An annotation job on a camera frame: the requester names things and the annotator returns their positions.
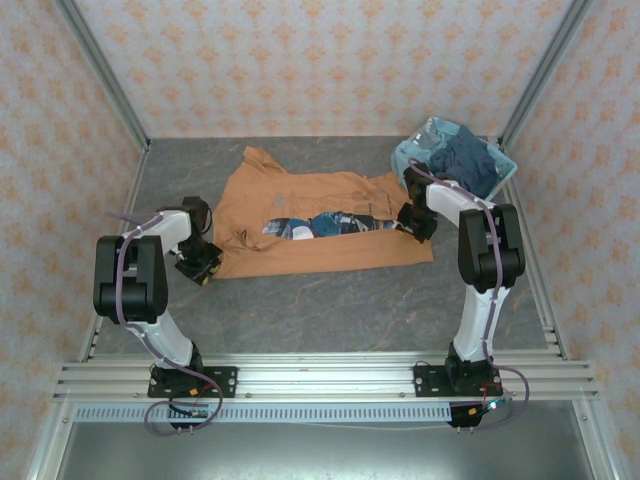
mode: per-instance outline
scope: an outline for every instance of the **black mounting plate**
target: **black mounting plate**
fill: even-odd
[[[178,370],[172,370],[172,373],[175,372],[176,377],[185,377],[187,374],[182,373]],[[215,380],[215,382],[222,389],[222,396],[224,398],[235,398],[236,389],[238,386],[238,367],[204,367],[204,371],[202,372],[207,377]],[[203,381],[196,380],[195,377],[189,377],[190,386],[185,387],[185,383],[180,382],[183,380],[181,378],[179,381],[168,381],[165,384],[149,382],[149,389],[147,390],[147,396],[149,398],[178,398],[178,397],[192,397],[195,398],[197,395],[189,395],[188,391],[191,387],[196,386],[196,381],[198,384],[204,384]],[[175,385],[176,388],[167,388],[169,385]],[[208,388],[201,395],[201,398],[215,398],[218,397],[218,391],[214,388]]]
[[[494,370],[492,377],[499,378],[499,372]],[[485,395],[480,385],[470,387],[466,391],[456,392],[449,381],[444,365],[415,365],[413,367],[413,386],[416,397],[482,397]],[[502,388],[487,387],[487,397],[499,397]]]

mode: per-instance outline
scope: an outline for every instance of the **gray mat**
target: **gray mat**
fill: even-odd
[[[154,140],[135,211],[200,195],[212,208],[247,145],[266,148],[291,173],[390,171],[397,137]],[[214,281],[198,287],[167,258],[169,309],[205,354],[444,350],[458,331],[465,285],[457,232],[440,221],[435,261],[409,267]],[[526,276],[500,315],[497,349],[546,346]],[[105,321],[97,353],[139,353],[129,332]]]

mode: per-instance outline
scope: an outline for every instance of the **wallpaper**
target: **wallpaper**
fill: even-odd
[[[570,348],[640,472],[640,10],[594,3],[511,157]]]
[[[502,133],[570,0],[79,0],[151,138]]]
[[[50,0],[0,2],[0,477],[24,478],[139,150]]]

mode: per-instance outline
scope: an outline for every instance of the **purple cable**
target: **purple cable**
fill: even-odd
[[[489,320],[487,321],[487,325],[485,326],[484,334],[482,336],[482,352],[484,353],[484,356],[487,359],[487,363],[489,363],[489,365],[491,365],[492,368],[495,368],[496,370],[505,370],[507,372],[515,373],[522,379],[522,383],[524,384],[524,400],[522,401],[522,408],[518,410],[516,413],[514,413],[513,415],[511,415],[510,417],[500,422],[479,426],[475,428],[475,430],[489,430],[492,428],[502,427],[514,421],[516,418],[518,418],[520,415],[524,413],[524,411],[527,409],[527,406],[529,405],[529,396],[531,392],[529,387],[529,381],[520,370],[518,370],[515,367],[510,367],[506,365],[496,365],[495,363],[493,363],[493,359],[491,358],[491,355],[489,355],[489,345],[488,345],[489,333],[491,332],[491,326],[493,325],[493,322],[495,320],[494,316],[496,313],[496,301],[498,299],[498,290],[500,290],[500,287],[502,286],[502,280],[503,280],[502,256],[500,255],[500,247],[498,245],[498,232],[496,231],[496,226],[493,222],[493,217],[491,216],[491,210],[489,210],[489,207],[487,207],[487,205],[474,194],[467,192],[464,188],[459,187],[458,185],[452,185],[443,180],[440,180],[437,177],[434,177],[433,175],[423,172],[422,170],[416,167],[417,163],[418,161],[415,158],[409,159],[409,165],[411,166],[411,169],[414,172],[418,173],[419,175],[422,175],[423,177],[428,178],[429,180],[433,181],[437,185],[450,188],[460,193],[463,197],[466,197],[467,199],[471,200],[475,204],[479,205],[480,208],[482,208],[482,211],[487,217],[487,221],[489,223],[489,230],[491,232],[491,239],[493,241],[493,255],[496,260],[496,268],[497,268],[498,275],[496,279],[496,286],[494,287],[493,295],[491,297],[491,306],[489,307]]]
[[[158,351],[158,349],[156,349],[153,344],[151,344],[151,342],[149,342],[149,340],[147,339],[147,336],[144,334],[144,330],[142,329],[142,327],[140,327],[139,325],[136,325],[135,323],[129,323],[127,322],[127,320],[125,319],[124,316],[124,310],[122,307],[122,284],[123,284],[123,278],[124,278],[124,259],[125,259],[125,254],[127,252],[127,248],[129,248],[129,244],[133,241],[134,237],[136,237],[137,235],[143,233],[145,230],[150,229],[151,227],[157,225],[158,223],[160,223],[162,221],[162,214],[156,214],[151,220],[149,220],[148,222],[144,223],[143,225],[138,225],[135,230],[133,230],[129,235],[127,235],[127,237],[124,239],[124,242],[122,243],[122,246],[120,247],[120,253],[118,254],[118,261],[117,261],[117,267],[116,267],[116,317],[118,318],[118,322],[120,323],[120,325],[122,325],[125,328],[128,329],[133,329],[136,332],[138,332],[140,334],[140,338],[142,340],[142,343],[144,344],[145,347],[147,347],[147,349],[159,360],[163,361],[164,363],[166,363],[167,365],[169,365],[172,368],[175,368],[176,370],[179,370],[183,373],[186,373],[188,375],[191,375],[193,377],[199,378],[201,380],[204,380],[205,382],[207,382],[209,385],[211,385],[212,388],[215,388],[218,391],[218,398],[219,398],[219,402],[218,402],[218,406],[215,409],[215,411],[209,415],[209,417],[207,417],[207,419],[205,421],[203,421],[202,423],[196,425],[195,427],[190,427],[189,431],[191,433],[197,431],[197,430],[201,430],[204,427],[208,426],[209,424],[211,424],[211,422],[213,421],[214,418],[216,418],[216,416],[218,415],[218,413],[220,412],[220,409],[222,408],[222,402],[223,402],[223,395],[222,395],[222,389],[220,388],[220,386],[216,383],[215,380],[213,380],[212,378],[203,375],[202,373],[193,371],[189,368],[183,367],[182,365],[178,365],[177,363],[173,362],[172,360],[166,358],[164,355],[162,355],[162,353],[160,351]],[[160,437],[169,437],[172,435],[180,435],[182,429],[178,429],[178,430],[170,430],[170,431],[161,431],[156,429],[150,422],[149,422],[149,416],[151,415],[151,411],[156,408],[159,407],[160,405],[171,405],[171,406],[180,406],[180,407],[192,407],[195,408],[197,405],[194,402],[182,402],[182,401],[175,401],[175,400],[160,400],[158,402],[155,402],[154,404],[152,404],[147,411],[144,414],[144,426],[147,429],[147,431],[149,433],[152,433],[154,435],[160,436]]]

